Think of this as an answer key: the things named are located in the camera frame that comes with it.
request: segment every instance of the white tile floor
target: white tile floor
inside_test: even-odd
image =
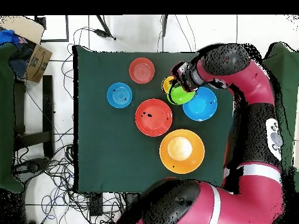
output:
[[[179,23],[185,35],[189,40],[192,51],[195,50],[195,43],[192,32],[188,25],[185,15],[177,15]],[[69,43],[79,44],[90,48],[94,51],[143,51],[156,52],[159,33],[162,30],[160,24],[160,15],[119,15],[119,16],[105,16],[105,21],[117,40],[111,38],[101,38],[95,33],[82,31],[81,39],[80,31],[76,30],[82,27],[91,27],[93,29],[102,29],[96,16],[69,16]],[[64,27],[61,24],[63,17],[52,16],[49,18],[48,26]],[[284,41],[293,49],[299,49],[299,20],[287,15],[188,15],[188,20],[193,28],[193,33],[196,41],[196,48],[202,48],[211,43],[252,43],[260,51],[264,57],[269,45],[275,41]],[[55,29],[49,29],[43,39],[63,39],[61,31],[55,32]],[[51,62],[49,63],[45,75],[52,75],[54,80],[54,111],[55,111],[55,128],[60,133],[68,131],[74,126],[72,114],[74,112],[73,101],[70,95],[64,89],[64,76],[61,72],[63,61],[69,56],[67,45],[69,43],[43,43],[42,46],[53,52]],[[159,42],[158,51],[162,51],[162,41]],[[179,52],[190,51],[189,45],[180,30],[178,21],[175,15],[169,15],[166,37],[164,39],[164,51]],[[66,62],[63,71],[67,72],[72,69],[72,58]],[[65,87],[73,95],[72,79],[65,79]],[[27,87],[28,92],[34,101],[42,106],[42,83],[29,82]],[[299,110],[297,110],[297,126],[299,126]],[[26,132],[36,132],[42,130],[42,113],[33,103],[32,99],[26,95],[26,110],[25,110],[25,124]],[[68,135],[63,136],[64,144],[71,144],[73,142],[73,130],[71,129]],[[55,148],[61,146],[61,142],[55,143]],[[297,152],[295,156],[295,165],[299,169],[299,128],[296,131],[296,141],[294,150]],[[43,157],[42,145],[35,145],[30,147],[30,152],[25,155],[25,159],[36,157]],[[51,178],[43,174],[34,178],[27,189],[26,193],[26,213],[28,219],[34,219],[39,224],[45,214],[41,208],[41,202],[44,196],[50,195],[55,189],[55,185]],[[109,200],[113,198],[113,194],[104,193],[104,197]],[[45,198],[43,201],[44,208],[48,204],[49,199]],[[104,210],[111,211],[110,206],[106,206]],[[59,202],[54,206],[54,212],[51,211],[51,219],[47,219],[44,224],[57,224],[64,212],[67,210],[67,205]],[[80,212],[71,209],[65,218],[62,218],[60,224],[88,224]]]

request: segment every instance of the blue bowl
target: blue bowl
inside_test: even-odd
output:
[[[209,119],[216,112],[216,109],[216,95],[207,87],[200,87],[191,101],[183,104],[184,113],[195,121]]]
[[[125,83],[116,82],[108,88],[107,100],[115,108],[124,108],[132,101],[132,90]]]

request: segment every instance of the green mat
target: green mat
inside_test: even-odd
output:
[[[15,76],[8,63],[16,50],[17,48],[11,43],[0,45],[0,188],[13,193],[21,193],[24,189],[23,184],[12,177]]]
[[[299,53],[292,50],[287,44],[273,43],[269,47],[263,64],[276,77],[281,88],[282,96],[278,95],[277,97],[282,98],[282,101],[278,100],[276,102],[276,109],[284,141],[281,148],[283,167],[289,168],[293,165],[292,155],[299,87]],[[299,172],[296,172],[294,180],[296,190],[299,192]]]
[[[80,192],[142,192],[154,182],[169,176],[192,178],[219,186],[223,160],[232,123],[232,96],[227,90],[210,89],[218,109],[207,121],[185,116],[182,106],[168,103],[161,90],[163,78],[179,61],[190,61],[192,53],[91,52],[77,46],[78,52],[78,160]],[[138,58],[150,59],[155,66],[152,81],[139,85],[131,80],[128,68]],[[106,92],[115,82],[131,87],[133,100],[123,109],[112,107]],[[173,114],[170,130],[162,136],[142,134],[135,124],[135,111],[144,100],[156,98],[168,103]],[[162,164],[159,146],[166,134],[176,129],[194,131],[203,140],[206,154],[198,169],[185,174],[172,173]]]

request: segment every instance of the red robot arm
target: red robot arm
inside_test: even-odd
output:
[[[222,187],[196,180],[165,179],[144,194],[136,224],[271,224],[283,213],[282,139],[274,92],[266,72],[239,44],[205,48],[172,70],[188,92],[205,83],[234,95],[234,117]]]

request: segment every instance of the yellow bowl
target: yellow bowl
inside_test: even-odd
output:
[[[169,76],[162,81],[162,90],[164,93],[168,94],[168,91],[171,88],[170,81],[173,79],[174,79],[173,76]]]
[[[194,132],[177,129],[162,140],[159,152],[162,163],[168,170],[185,174],[194,171],[202,163],[204,145]]]

